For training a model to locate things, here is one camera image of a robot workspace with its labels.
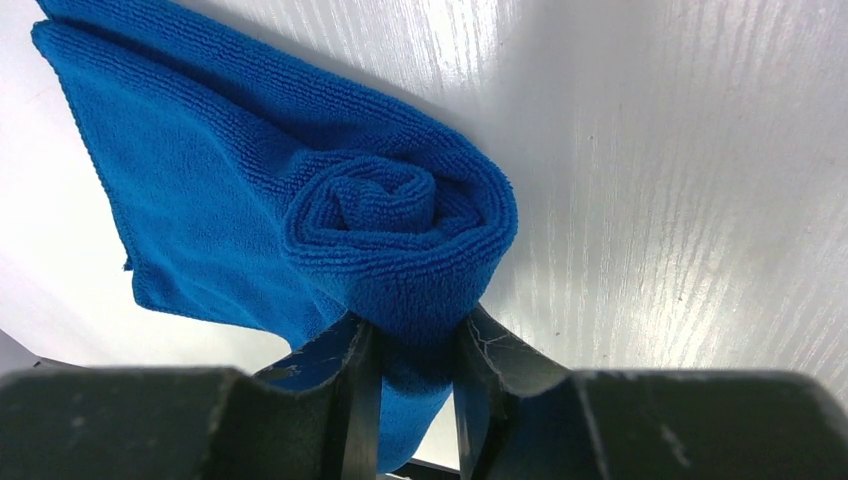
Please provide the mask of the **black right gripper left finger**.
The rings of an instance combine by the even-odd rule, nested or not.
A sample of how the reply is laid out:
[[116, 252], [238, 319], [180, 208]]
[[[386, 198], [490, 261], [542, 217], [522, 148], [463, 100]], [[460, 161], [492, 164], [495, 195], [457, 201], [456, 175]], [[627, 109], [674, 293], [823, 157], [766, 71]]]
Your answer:
[[38, 368], [1, 381], [5, 479], [372, 479], [377, 340], [346, 315], [270, 368]]

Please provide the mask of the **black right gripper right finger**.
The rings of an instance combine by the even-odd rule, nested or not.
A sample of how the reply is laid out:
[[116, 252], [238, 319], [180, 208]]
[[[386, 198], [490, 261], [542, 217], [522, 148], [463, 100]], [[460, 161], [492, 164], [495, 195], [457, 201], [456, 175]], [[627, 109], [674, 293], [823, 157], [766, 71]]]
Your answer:
[[465, 479], [843, 479], [847, 416], [774, 370], [571, 370], [474, 310], [455, 335]]

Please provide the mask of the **blue towel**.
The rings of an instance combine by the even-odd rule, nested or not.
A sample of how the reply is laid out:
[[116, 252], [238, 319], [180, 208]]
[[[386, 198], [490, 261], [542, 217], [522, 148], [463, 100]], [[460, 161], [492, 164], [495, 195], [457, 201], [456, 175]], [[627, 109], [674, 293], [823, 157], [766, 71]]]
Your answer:
[[44, 1], [55, 71], [135, 302], [298, 349], [345, 313], [383, 335], [377, 468], [451, 391], [455, 328], [518, 229], [457, 131], [170, 1]]

